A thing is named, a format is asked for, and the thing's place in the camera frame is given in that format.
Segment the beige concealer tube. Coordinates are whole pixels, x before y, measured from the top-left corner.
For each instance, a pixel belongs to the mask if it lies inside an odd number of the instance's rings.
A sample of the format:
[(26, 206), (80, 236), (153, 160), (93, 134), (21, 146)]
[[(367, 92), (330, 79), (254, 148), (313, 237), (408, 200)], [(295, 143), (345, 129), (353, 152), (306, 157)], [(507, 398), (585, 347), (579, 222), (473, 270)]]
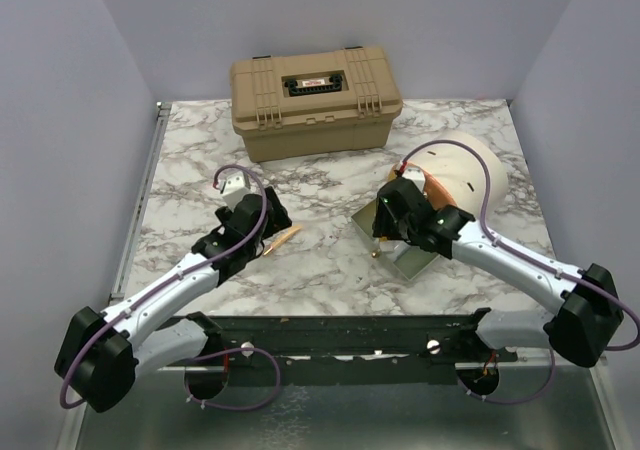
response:
[(302, 229), (301, 225), (294, 225), (287, 229), (282, 235), (276, 238), (268, 248), (266, 248), (263, 252), (263, 256), (270, 255), (274, 253), (277, 249), (279, 249), (282, 245), (288, 242), (291, 238), (293, 238), (300, 230)]

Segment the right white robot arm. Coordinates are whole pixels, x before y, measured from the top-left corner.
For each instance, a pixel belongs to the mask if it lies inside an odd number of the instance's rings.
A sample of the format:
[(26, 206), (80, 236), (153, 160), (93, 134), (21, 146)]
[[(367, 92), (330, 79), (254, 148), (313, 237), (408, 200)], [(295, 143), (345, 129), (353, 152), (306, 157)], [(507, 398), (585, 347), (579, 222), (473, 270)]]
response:
[(485, 229), (452, 205), (435, 209), (406, 178), (379, 189), (373, 235), (477, 267), (539, 304), (536, 311), (488, 311), (459, 337), (461, 353), (481, 361), (502, 347), (549, 348), (584, 368), (594, 366), (623, 321), (609, 270), (541, 255)]

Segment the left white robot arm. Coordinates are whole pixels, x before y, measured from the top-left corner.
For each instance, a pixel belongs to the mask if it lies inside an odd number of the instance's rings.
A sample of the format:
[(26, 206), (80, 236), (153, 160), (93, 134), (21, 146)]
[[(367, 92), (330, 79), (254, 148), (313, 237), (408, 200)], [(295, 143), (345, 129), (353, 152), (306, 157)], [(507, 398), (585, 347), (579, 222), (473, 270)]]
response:
[(221, 341), (205, 318), (168, 320), (244, 270), (261, 256), (266, 239), (292, 225), (271, 186), (224, 201), (216, 212), (219, 226), (167, 274), (115, 305), (101, 311), (86, 306), (73, 315), (54, 363), (63, 380), (62, 408), (75, 408), (67, 399), (74, 390), (81, 403), (103, 413), (149, 372), (180, 360), (206, 365), (218, 358)]

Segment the white round makeup organizer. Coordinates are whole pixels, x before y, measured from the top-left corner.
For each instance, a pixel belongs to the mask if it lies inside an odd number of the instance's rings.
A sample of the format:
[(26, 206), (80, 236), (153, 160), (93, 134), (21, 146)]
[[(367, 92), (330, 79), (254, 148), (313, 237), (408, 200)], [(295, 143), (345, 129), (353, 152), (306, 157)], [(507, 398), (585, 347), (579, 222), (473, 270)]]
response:
[[(508, 193), (508, 175), (499, 157), (476, 137), (448, 130), (437, 142), (411, 156), (408, 167), (419, 167), (426, 176), (424, 195), (439, 208), (452, 204), (478, 216), (487, 189), (482, 163), (467, 150), (449, 142), (462, 143), (475, 150), (489, 170), (491, 186), (487, 210), (495, 210)], [(372, 236), (376, 203), (370, 201), (351, 216), (356, 232), (374, 262), (405, 280), (412, 280), (438, 258), (404, 242), (382, 242)]]

